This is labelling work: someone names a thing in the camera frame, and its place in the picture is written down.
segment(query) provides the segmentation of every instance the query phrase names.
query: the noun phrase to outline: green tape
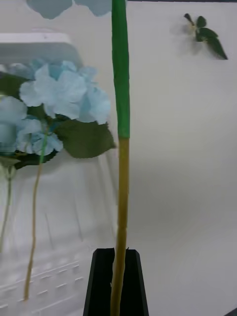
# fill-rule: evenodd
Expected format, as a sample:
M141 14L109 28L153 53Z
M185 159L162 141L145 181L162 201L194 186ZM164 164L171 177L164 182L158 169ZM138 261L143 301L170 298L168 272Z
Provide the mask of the green tape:
M125 0L112 2L112 57L118 136L130 137L129 54Z

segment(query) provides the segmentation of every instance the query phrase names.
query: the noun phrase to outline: white plastic container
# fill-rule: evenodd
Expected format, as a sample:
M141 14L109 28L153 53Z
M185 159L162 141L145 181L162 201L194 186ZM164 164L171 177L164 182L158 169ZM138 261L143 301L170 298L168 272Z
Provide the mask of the white plastic container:
M34 58L82 65L70 39L60 33L0 34L0 64ZM13 181L10 217L0 257L0 316L82 315L93 251L113 247L116 190L107 154L74 159L59 153L43 165L37 198L37 247L30 298L23 301L32 244L32 193L36 166ZM0 182L0 222L6 182Z

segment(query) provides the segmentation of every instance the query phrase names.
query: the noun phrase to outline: small green leaf sprig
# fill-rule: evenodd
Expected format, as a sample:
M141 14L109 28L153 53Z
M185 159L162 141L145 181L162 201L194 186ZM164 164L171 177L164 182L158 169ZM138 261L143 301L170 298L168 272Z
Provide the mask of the small green leaf sprig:
M218 35L211 29L206 27L206 19L203 16L197 18L196 23L193 22L191 16L186 13L184 17L189 21L193 31L195 32L195 39L198 42L205 42L210 49L219 57L227 60L228 57L218 39Z

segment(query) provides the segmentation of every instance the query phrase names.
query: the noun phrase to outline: blue hydrangea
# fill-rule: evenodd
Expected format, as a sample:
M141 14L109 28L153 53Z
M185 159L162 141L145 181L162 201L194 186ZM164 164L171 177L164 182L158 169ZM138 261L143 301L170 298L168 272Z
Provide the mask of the blue hydrangea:
M10 72L34 80L20 88L21 99L27 106L44 104L46 114L53 119L61 114L82 122L106 123L111 104L107 94L93 81L94 68L83 67L78 71L69 61L46 64L37 60L28 66L16 65Z
M41 155L45 133L45 122L27 116L27 118L22 120L17 127L17 150L28 154ZM59 152L62 149L63 143L58 139L56 134L49 131L44 155L49 155L53 150Z
M27 116L27 107L13 97L0 100L0 155L16 150L16 126Z
M86 5L96 16L111 11L112 0L74 0L76 4ZM73 0L27 0L28 6L40 13L45 19L54 19L70 8Z
M78 102L86 93L85 80L78 73L63 71L58 80L50 76L48 65L36 71L35 81L21 85L20 97L28 107L44 104L45 113L52 117L61 114L70 119L79 117Z

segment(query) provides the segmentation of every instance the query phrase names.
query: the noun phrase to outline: green stem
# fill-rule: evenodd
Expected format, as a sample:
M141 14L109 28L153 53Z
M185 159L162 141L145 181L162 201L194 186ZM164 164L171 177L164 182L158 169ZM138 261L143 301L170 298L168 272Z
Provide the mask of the green stem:
M0 235L0 253L2 252L2 249L3 249L4 234L6 230L6 224L7 224L9 209L10 209L10 204L11 204L11 171L12 171L12 167L8 167L7 168L7 201L6 201L4 220L3 220L1 235Z

